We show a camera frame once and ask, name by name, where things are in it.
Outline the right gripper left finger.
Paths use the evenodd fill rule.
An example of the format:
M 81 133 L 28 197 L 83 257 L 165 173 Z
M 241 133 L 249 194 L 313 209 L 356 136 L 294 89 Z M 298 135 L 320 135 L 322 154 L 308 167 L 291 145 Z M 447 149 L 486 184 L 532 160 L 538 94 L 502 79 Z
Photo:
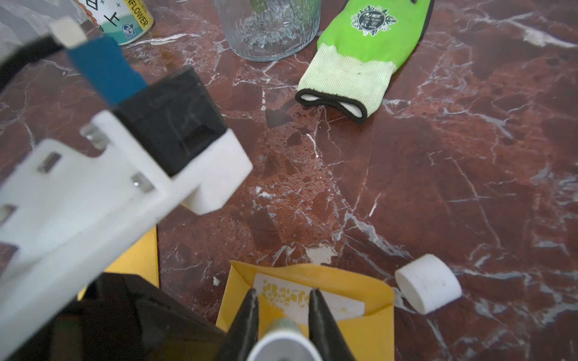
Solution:
M 257 291 L 251 288 L 227 332 L 224 343 L 214 361 L 245 361 L 258 340 L 259 301 Z

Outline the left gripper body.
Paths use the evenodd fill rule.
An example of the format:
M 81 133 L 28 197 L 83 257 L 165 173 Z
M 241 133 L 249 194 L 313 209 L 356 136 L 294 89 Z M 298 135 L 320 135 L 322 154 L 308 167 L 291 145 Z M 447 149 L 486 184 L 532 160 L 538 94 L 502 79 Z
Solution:
M 138 275 L 103 273 L 10 360 L 212 360 L 225 333 Z

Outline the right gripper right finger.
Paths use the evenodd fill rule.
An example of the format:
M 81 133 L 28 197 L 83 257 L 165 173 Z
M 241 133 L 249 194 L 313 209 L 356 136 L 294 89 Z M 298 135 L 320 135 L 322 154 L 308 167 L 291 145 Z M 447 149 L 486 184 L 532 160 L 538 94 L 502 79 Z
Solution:
M 310 292 L 308 318 L 309 339 L 324 361 L 355 360 L 319 289 Z

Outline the white green glue stick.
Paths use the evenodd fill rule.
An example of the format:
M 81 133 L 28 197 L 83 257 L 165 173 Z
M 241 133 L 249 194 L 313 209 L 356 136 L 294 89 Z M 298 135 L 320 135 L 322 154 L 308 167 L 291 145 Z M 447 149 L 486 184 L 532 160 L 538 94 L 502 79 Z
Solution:
M 322 361 L 316 346 L 301 332 L 292 319 L 282 317 L 251 349 L 247 361 Z

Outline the white glue stick cap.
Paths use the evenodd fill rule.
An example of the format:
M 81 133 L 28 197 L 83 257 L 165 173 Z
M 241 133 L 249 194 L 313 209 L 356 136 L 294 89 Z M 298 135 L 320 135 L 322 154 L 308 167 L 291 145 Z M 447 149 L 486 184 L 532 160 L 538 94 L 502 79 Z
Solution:
M 433 254 L 426 254 L 406 264 L 394 276 L 406 300 L 422 315 L 462 297 L 462 288 L 455 274 Z

